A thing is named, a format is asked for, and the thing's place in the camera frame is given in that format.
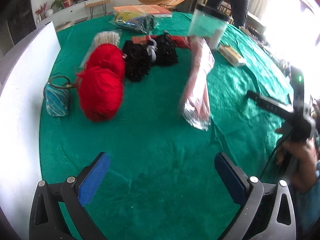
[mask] white board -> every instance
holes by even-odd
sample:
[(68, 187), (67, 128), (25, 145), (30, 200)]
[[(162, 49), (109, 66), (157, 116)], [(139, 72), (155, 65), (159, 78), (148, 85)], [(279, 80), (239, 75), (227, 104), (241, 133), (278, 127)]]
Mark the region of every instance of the white board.
[(23, 240), (28, 239), (31, 205), (42, 179), (39, 126), (43, 88), (59, 51), (51, 22), (22, 52), (0, 95), (0, 206)]

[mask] table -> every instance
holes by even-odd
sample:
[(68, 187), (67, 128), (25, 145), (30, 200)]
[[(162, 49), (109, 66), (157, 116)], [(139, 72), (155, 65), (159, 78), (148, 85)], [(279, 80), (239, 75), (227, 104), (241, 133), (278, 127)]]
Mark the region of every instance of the table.
[(111, 3), (110, 0), (103, 0), (103, 1), (99, 1), (99, 2), (95, 2), (95, 3), (87, 3), (84, 7), (85, 8), (90, 8), (90, 16), (91, 16), (91, 19), (93, 17), (93, 9), (95, 6), (98, 6), (98, 5), (102, 5), (102, 9), (103, 9), (103, 13), (104, 15), (107, 15), (107, 8), (106, 8), (106, 4), (107, 3)]
[[(187, 35), (192, 15), (173, 12), (153, 34), (167, 30)], [(95, 34), (117, 29), (112, 16), (74, 25), (57, 33), (61, 52), (52, 74), (74, 81), (77, 68)], [(122, 31), (120, 47), (133, 32)], [(208, 132), (191, 127), (178, 113), (186, 85), (191, 52), (177, 49), (179, 64), (151, 68), (141, 82), (124, 82), (124, 100), (116, 117), (93, 123), (79, 107), (76, 90), (70, 94), (70, 115), (53, 118), (42, 109), (40, 162), (48, 183), (78, 174), (101, 151), (111, 167), (92, 203), (85, 206), (109, 240), (217, 239), (237, 213), (214, 169), (216, 153), (224, 151), (248, 176), (259, 176), (278, 135), (281, 119), (245, 95), (259, 91), (286, 102), (291, 91), (272, 60), (245, 34), (229, 25), (222, 43), (247, 59), (234, 68), (218, 53), (207, 76), (212, 125)], [(263, 182), (275, 182), (270, 165)], [(66, 217), (74, 236), (78, 234)]]

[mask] black cable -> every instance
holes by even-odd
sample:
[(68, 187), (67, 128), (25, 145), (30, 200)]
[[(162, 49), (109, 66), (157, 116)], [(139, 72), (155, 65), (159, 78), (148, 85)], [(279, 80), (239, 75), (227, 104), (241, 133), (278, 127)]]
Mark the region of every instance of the black cable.
[(279, 143), (273, 149), (272, 153), (269, 156), (269, 159), (268, 159), (266, 165), (264, 166), (264, 168), (263, 168), (263, 170), (261, 172), (259, 180), (261, 180), (262, 176), (264, 175), (264, 173), (265, 173), (265, 171), (266, 171), (266, 169), (267, 169), (267, 167), (268, 167), (273, 155), (275, 154), (276, 150), (279, 148), (279, 146), (281, 146), (290, 137), (291, 134), (292, 134), (292, 130), (286, 136), (282, 137), (281, 140), (279, 141)]

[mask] red yarn ball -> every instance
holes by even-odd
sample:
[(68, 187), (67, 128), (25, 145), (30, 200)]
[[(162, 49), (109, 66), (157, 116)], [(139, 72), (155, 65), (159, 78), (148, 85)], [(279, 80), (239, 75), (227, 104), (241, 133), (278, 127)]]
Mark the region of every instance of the red yarn ball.
[(113, 44), (102, 44), (98, 46), (89, 57), (86, 69), (100, 67), (110, 69), (121, 80), (124, 78), (125, 61), (121, 49)]
[(77, 74), (80, 106), (85, 116), (99, 122), (113, 118), (123, 97), (122, 80), (110, 69), (90, 67)]

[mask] potted plant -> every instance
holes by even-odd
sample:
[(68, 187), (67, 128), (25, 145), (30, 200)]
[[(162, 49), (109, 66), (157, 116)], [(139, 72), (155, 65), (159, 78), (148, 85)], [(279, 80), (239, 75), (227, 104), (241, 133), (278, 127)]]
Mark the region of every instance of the potted plant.
[(53, 7), (55, 7), (57, 11), (64, 9), (64, 0), (54, 0), (50, 9), (53, 9)]
[(62, 0), (63, 1), (63, 8), (68, 8), (73, 3), (73, 0)]
[(48, 2), (40, 5), (40, 8), (35, 11), (35, 14), (39, 17), (39, 21), (44, 19), (44, 13), (47, 8)]

